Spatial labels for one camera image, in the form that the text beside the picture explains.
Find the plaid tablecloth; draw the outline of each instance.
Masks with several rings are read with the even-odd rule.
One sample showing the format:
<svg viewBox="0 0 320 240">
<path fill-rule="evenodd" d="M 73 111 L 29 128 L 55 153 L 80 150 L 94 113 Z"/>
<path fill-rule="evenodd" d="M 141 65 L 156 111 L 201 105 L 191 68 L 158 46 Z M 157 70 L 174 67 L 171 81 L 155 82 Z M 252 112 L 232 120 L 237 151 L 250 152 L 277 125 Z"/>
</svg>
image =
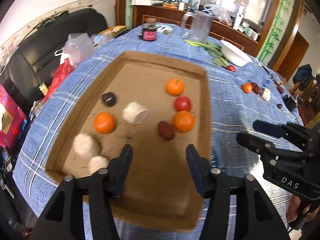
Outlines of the plaid tablecloth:
<svg viewBox="0 0 320 240">
<path fill-rule="evenodd" d="M 172 25 L 173 31 L 168 35 L 158 34 L 154 42 L 139 40 L 141 26 L 113 40 L 95 52 L 94 56 L 83 62 L 71 73 L 57 91 L 51 96 L 40 114 L 32 124 L 13 173 L 14 180 L 37 216 L 57 188 L 57 184 L 46 174 L 44 166 L 52 144 L 62 126 L 65 117 L 77 100 L 84 93 L 97 75 L 120 53 L 125 50 L 165 55 L 184 61 L 193 62 L 206 68 L 209 78 L 212 116 L 212 165 L 225 170 L 230 175 L 243 177 L 253 174 L 265 189 L 279 214 L 285 222 L 285 211 L 290 194 L 262 178 L 263 167 L 259 156 L 244 149 L 236 142 L 236 134 L 247 130 L 266 140 L 275 143 L 276 147 L 299 151 L 284 139 L 275 139 L 253 131 L 253 121 L 260 119 L 274 124 L 288 121 L 302 124 L 297 109 L 290 113 L 282 97 L 270 80 L 271 100 L 264 101 L 254 93 L 246 94 L 241 85 L 245 82 L 256 82 L 260 86 L 269 80 L 267 72 L 256 58 L 251 57 L 252 64 L 236 67 L 236 72 L 226 70 L 213 64 L 212 56 L 204 48 L 193 47 L 180 38 L 180 28 Z M 168 233 L 127 224 L 116 220 L 121 239 L 198 239 L 203 227 L 208 202 L 199 218 L 199 223 L 190 234 Z M 235 200 L 230 202 L 228 238 L 233 235 L 235 225 Z M 92 239 L 89 208 L 84 204 L 84 226 L 86 239 Z"/>
</svg>

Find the cork lid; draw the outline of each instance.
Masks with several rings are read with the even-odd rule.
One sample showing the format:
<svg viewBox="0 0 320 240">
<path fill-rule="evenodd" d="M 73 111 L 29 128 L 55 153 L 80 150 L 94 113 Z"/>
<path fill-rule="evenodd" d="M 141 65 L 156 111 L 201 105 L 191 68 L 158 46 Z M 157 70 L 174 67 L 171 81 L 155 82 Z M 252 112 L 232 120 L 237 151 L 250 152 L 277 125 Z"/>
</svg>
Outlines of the cork lid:
<svg viewBox="0 0 320 240">
<path fill-rule="evenodd" d="M 156 22 L 157 22 L 156 18 L 148 18 L 148 19 L 147 19 L 147 23 L 148 23 L 149 25 L 155 25 Z"/>
</svg>

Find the dark jacket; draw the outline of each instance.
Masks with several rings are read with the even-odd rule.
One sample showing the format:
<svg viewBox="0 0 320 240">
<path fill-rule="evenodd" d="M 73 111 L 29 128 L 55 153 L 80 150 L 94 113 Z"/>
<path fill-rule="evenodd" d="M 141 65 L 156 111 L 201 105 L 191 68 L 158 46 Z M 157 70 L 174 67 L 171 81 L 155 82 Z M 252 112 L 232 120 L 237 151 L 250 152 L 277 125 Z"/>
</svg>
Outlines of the dark jacket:
<svg viewBox="0 0 320 240">
<path fill-rule="evenodd" d="M 292 78 L 294 84 L 300 80 L 303 81 L 303 83 L 299 87 L 300 91 L 304 90 L 313 80 L 312 68 L 309 64 L 299 67 L 298 71 Z"/>
</svg>

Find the red plastic bag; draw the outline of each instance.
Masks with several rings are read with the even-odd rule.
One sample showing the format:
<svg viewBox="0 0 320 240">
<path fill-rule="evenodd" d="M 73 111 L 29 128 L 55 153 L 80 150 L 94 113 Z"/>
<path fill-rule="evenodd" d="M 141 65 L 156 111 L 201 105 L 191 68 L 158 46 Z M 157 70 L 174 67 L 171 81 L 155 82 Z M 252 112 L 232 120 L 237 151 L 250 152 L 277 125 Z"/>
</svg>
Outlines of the red plastic bag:
<svg viewBox="0 0 320 240">
<path fill-rule="evenodd" d="M 12 149 L 26 115 L 0 84 L 0 146 Z"/>
<path fill-rule="evenodd" d="M 51 86 L 43 99 L 44 104 L 72 71 L 74 71 L 74 67 L 71 66 L 69 59 L 66 58 L 54 73 Z"/>
</svg>

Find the glass pitcher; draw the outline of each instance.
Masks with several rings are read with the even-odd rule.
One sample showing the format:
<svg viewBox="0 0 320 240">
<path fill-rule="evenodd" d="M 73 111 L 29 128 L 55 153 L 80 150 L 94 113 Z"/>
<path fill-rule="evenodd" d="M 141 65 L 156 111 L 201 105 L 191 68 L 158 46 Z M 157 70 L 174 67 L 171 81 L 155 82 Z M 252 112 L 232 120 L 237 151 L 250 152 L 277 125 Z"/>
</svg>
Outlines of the glass pitcher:
<svg viewBox="0 0 320 240">
<path fill-rule="evenodd" d="M 185 30 L 186 22 L 189 17 L 192 17 L 190 30 Z M 191 41 L 205 43 L 209 34 L 213 16 L 201 11 L 187 12 L 181 22 L 181 37 Z"/>
</svg>

